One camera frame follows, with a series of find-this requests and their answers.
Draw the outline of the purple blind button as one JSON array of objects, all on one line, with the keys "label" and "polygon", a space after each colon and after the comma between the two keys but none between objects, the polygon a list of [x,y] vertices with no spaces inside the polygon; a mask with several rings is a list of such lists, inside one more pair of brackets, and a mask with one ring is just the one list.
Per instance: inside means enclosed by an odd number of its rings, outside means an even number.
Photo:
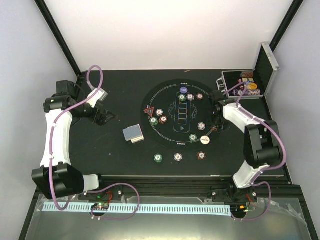
[{"label": "purple blind button", "polygon": [[188,88],[187,88],[187,87],[181,87],[181,88],[179,89],[179,92],[180,92],[181,94],[187,94],[187,93],[188,93]]}]

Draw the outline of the white dealer button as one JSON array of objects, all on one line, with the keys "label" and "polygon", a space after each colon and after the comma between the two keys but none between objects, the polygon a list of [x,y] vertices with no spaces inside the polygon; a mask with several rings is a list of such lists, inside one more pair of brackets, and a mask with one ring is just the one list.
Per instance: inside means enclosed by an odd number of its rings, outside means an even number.
[{"label": "white dealer button", "polygon": [[200,142],[203,144],[203,145],[208,145],[210,143],[210,138],[207,136],[207,135],[203,135],[201,138],[200,138]]}]

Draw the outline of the red poker chip stack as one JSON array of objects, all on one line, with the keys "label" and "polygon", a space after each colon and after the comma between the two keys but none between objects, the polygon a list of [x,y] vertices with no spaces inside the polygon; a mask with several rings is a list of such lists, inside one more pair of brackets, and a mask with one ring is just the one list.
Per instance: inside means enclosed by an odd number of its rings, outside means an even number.
[{"label": "red poker chip stack", "polygon": [[196,156],[199,160],[204,160],[206,158],[206,153],[203,151],[200,151],[196,154]]}]

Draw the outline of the green poker chip stack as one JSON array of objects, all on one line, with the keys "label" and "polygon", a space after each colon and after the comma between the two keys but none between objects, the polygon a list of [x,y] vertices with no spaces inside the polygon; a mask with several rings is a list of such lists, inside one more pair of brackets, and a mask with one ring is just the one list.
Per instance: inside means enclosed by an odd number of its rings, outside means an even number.
[{"label": "green poker chip stack", "polygon": [[163,156],[160,153],[157,153],[154,155],[153,159],[156,163],[161,163],[163,161]]}]

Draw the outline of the blue poker chip stack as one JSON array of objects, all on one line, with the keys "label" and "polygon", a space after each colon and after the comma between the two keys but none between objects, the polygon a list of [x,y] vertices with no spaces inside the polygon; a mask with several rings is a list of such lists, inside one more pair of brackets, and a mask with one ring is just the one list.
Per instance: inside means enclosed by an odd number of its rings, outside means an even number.
[{"label": "blue poker chip stack", "polygon": [[174,160],[180,162],[183,159],[183,156],[180,153],[174,155]]}]

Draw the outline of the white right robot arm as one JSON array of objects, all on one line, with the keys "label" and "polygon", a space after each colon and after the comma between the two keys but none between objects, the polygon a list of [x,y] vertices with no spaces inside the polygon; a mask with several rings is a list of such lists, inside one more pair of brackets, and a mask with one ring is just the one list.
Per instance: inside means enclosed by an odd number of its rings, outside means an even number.
[{"label": "white right robot arm", "polygon": [[238,100],[228,99],[220,90],[212,91],[209,98],[213,107],[211,128],[219,133],[224,129],[224,123],[230,122],[244,134],[244,162],[226,189],[228,198],[239,202],[263,172],[284,166],[287,159],[285,146],[275,121],[256,117],[244,109]]}]

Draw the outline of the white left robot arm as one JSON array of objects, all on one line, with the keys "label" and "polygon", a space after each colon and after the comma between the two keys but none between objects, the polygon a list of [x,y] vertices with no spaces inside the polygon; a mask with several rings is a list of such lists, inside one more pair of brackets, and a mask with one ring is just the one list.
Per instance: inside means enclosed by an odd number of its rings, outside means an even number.
[{"label": "white left robot arm", "polygon": [[89,103],[79,105],[67,94],[55,94],[43,104],[47,122],[44,155],[38,169],[31,178],[44,196],[51,200],[75,194],[89,193],[97,200],[108,192],[106,185],[99,182],[97,174],[84,175],[75,169],[70,160],[70,129],[74,118],[88,118],[94,124],[103,126],[116,116],[106,110],[101,100],[95,106]]}]

